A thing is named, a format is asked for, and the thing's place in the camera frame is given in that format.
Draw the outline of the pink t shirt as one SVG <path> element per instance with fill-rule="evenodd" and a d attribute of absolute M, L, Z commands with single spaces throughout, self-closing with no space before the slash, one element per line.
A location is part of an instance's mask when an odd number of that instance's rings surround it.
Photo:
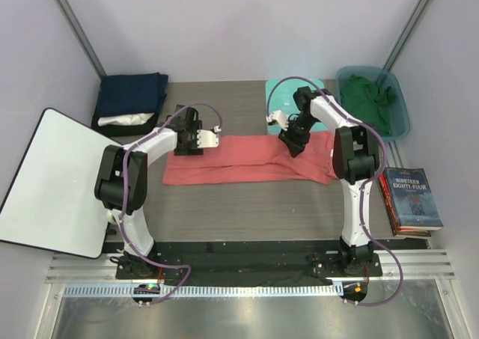
<path fill-rule="evenodd" d="M 314 132 L 297 157 L 274 135 L 226 135 L 200 156 L 168 154 L 162 182 L 170 186 L 310 180 L 329 185 L 334 136 Z"/>

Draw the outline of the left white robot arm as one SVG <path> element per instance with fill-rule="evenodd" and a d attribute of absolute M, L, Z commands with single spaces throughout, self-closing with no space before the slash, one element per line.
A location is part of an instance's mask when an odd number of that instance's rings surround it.
<path fill-rule="evenodd" d="M 107 146 L 102 155 L 94 197 L 107 209 L 123 239 L 123 251 L 112 257 L 119 278 L 152 278 L 164 269 L 174 270 L 185 278 L 189 265 L 161 264 L 155 240 L 147 228 L 144 202 L 147 196 L 148 167 L 160 157 L 172 152 L 180 155 L 200 155 L 198 136 L 202 121 L 197 109 L 176 107 L 166 122 L 139 140 L 123 147 Z"/>

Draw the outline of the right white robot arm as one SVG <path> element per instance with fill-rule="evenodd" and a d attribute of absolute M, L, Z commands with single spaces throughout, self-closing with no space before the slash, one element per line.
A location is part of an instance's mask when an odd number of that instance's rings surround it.
<path fill-rule="evenodd" d="M 361 275 L 373 262 L 370 191 L 380 165 L 379 143 L 376 136 L 341 108 L 332 95 L 306 86 L 298 88 L 293 99 L 299 110 L 295 118 L 289 119 L 278 110 L 272 112 L 267 121 L 281 127 L 278 137 L 293 158 L 305 150 L 314 124 L 324 124 L 334 135 L 332 166 L 344 196 L 338 266 L 346 275 Z"/>

